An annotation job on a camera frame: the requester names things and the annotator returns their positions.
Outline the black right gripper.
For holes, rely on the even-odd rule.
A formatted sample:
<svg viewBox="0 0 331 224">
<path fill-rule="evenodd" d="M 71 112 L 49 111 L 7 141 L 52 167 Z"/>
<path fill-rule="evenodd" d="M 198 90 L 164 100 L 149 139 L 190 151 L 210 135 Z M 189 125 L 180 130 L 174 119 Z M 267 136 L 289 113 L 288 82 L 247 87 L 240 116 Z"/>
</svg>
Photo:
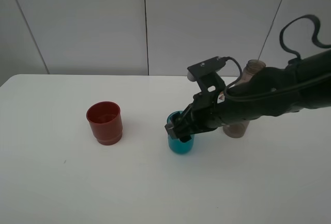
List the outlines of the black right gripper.
<svg viewBox="0 0 331 224">
<path fill-rule="evenodd" d="M 192 140 L 191 134 L 214 131 L 222 126 L 222 119 L 217 113 L 217 100 L 221 92 L 216 97 L 200 96 L 199 93 L 193 96 L 193 102 L 183 112 L 171 115 L 171 121 L 165 125 L 171 139 Z M 178 126 L 184 121 L 190 132 Z"/>
</svg>

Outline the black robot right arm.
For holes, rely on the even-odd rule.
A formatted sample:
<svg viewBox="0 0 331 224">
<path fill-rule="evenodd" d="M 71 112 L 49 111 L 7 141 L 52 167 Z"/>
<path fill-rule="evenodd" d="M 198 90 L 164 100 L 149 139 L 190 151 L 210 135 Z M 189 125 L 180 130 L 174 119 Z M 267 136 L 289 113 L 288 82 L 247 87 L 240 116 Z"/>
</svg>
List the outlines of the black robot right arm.
<svg viewBox="0 0 331 224">
<path fill-rule="evenodd" d="M 193 102 L 170 117 L 165 129 L 173 139 L 210 132 L 224 125 L 330 106 L 330 51 L 284 69 L 265 67 L 248 82 L 226 85 L 217 72 L 230 57 L 213 57 L 188 67 L 200 87 Z"/>
</svg>

